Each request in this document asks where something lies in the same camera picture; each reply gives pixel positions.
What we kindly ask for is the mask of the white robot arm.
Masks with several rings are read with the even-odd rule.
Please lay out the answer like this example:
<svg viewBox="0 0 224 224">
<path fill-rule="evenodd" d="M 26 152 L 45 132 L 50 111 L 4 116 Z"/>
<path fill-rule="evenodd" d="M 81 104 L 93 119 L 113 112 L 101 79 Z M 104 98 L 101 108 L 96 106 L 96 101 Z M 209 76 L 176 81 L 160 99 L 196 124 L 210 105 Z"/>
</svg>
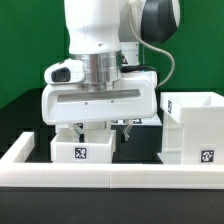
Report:
<svg viewBox="0 0 224 224">
<path fill-rule="evenodd" d="M 157 113 L 157 74 L 122 53 L 149 47 L 177 30 L 179 0 L 64 0 L 69 58 L 46 69 L 42 117 L 66 125 L 82 142 L 97 123 L 128 123 Z"/>
</svg>

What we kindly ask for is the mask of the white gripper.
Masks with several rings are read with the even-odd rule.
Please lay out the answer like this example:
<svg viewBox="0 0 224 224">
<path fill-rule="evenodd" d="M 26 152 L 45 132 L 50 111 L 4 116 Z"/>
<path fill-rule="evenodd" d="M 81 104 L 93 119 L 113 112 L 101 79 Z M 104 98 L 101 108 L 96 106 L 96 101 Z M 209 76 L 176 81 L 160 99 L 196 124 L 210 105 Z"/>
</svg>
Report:
<svg viewBox="0 0 224 224">
<path fill-rule="evenodd" d="M 109 91 L 86 92 L 79 84 L 47 85 L 42 94 L 42 118 L 48 125 L 73 124 L 83 136 L 83 122 L 125 120 L 127 142 L 133 119 L 157 113 L 154 71 L 125 73 Z"/>
</svg>

